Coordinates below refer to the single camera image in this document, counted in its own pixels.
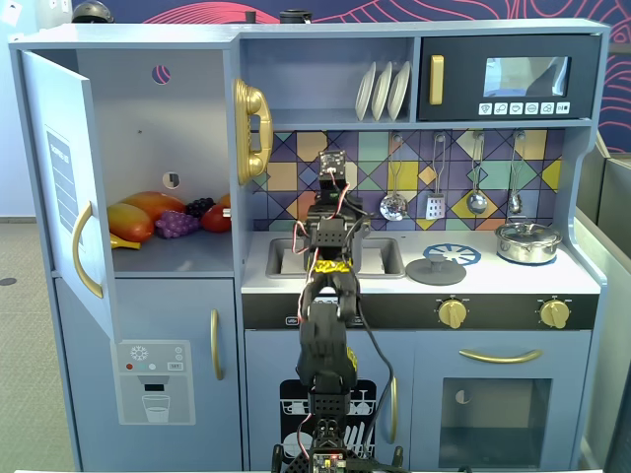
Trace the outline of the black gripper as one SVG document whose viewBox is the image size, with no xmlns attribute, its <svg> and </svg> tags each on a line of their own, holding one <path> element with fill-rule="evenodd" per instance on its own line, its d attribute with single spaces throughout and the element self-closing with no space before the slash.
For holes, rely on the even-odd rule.
<svg viewBox="0 0 631 473">
<path fill-rule="evenodd" d="M 319 199 L 323 202 L 336 202 L 347 186 L 347 153 L 343 150 L 321 151 L 318 153 Z"/>
</svg>

